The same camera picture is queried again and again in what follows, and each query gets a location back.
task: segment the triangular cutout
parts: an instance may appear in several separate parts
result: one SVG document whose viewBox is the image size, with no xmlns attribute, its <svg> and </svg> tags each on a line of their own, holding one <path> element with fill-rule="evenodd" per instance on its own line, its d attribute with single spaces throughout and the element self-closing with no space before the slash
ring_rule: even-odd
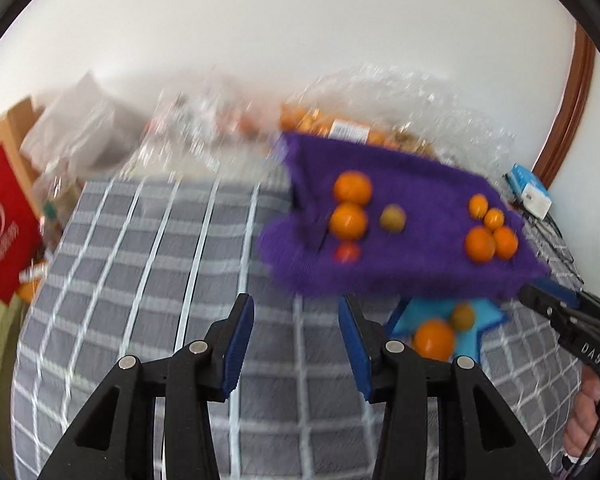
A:
<svg viewBox="0 0 600 480">
<path fill-rule="evenodd" d="M 515 444 L 513 435 L 506 424 L 498 416 L 497 410 L 489 397 L 478 386 L 474 388 L 475 410 L 480 424 L 480 439 L 485 451 L 512 447 Z"/>
<path fill-rule="evenodd" d="M 75 445 L 106 451 L 111 443 L 113 418 L 116 415 L 118 396 L 117 388 L 110 389 L 91 413 L 91 416 L 78 433 Z"/>
</svg>

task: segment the white tag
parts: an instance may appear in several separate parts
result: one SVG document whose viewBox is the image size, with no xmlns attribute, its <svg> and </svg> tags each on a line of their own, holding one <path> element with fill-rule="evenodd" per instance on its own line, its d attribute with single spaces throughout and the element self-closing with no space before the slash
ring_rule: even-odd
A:
<svg viewBox="0 0 600 480">
<path fill-rule="evenodd" d="M 333 126 L 329 132 L 329 138 L 365 144 L 370 129 L 371 128 L 364 124 L 350 123 L 349 121 L 336 119 L 333 121 Z"/>
<path fill-rule="evenodd" d="M 522 190 L 522 203 L 532 215 L 544 220 L 551 207 L 551 199 L 532 184 Z"/>
</svg>

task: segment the white wall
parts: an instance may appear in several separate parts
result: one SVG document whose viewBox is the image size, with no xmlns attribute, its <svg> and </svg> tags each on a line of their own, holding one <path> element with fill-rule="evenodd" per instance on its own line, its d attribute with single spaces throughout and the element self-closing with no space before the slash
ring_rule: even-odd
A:
<svg viewBox="0 0 600 480">
<path fill-rule="evenodd" d="M 550 188 L 551 206 L 585 286 L 600 296 L 600 55 L 587 107 L 564 164 Z"/>
<path fill-rule="evenodd" d="M 531 166 L 558 108 L 574 23 L 556 0 L 34 0 L 0 42 L 0 112 L 88 69 L 148 112 L 213 65 L 280 95 L 363 62 L 448 78 Z"/>
</svg>

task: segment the purple fabric tray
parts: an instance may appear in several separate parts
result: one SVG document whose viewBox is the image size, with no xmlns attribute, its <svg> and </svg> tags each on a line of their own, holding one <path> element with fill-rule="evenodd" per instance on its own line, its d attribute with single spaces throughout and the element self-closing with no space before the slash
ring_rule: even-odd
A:
<svg viewBox="0 0 600 480">
<path fill-rule="evenodd" d="M 286 142 L 297 208 L 265 226 L 260 251 L 274 278 L 292 292 L 506 300 L 514 298 L 523 284 L 549 273 L 522 234 L 522 219 L 506 208 L 481 176 L 341 140 L 286 134 Z M 334 262 L 338 241 L 331 234 L 324 238 L 336 206 L 333 184 L 346 170 L 363 171 L 374 186 L 366 207 L 369 229 L 360 240 L 362 259 L 350 265 Z M 502 209 L 506 225 L 518 234 L 520 247 L 511 260 L 494 258 L 476 265 L 465 255 L 464 238 L 480 224 L 467 211 L 476 193 Z M 382 210 L 391 203 L 407 213 L 401 234 L 389 234 L 378 225 Z"/>
</svg>

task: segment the light blue star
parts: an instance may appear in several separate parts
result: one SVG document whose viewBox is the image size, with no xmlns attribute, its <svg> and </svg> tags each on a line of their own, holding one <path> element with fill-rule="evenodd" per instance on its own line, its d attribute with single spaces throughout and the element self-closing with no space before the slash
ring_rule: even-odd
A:
<svg viewBox="0 0 600 480">
<path fill-rule="evenodd" d="M 458 300 L 424 300 L 411 298 L 400 300 L 384 326 L 389 337 L 411 337 L 418 327 L 429 319 L 447 320 Z M 487 330 L 496 328 L 507 320 L 506 314 L 491 300 L 478 298 L 468 301 L 475 312 L 474 326 L 465 332 L 456 333 L 456 350 L 454 357 L 469 356 L 480 364 L 480 340 Z"/>
</svg>

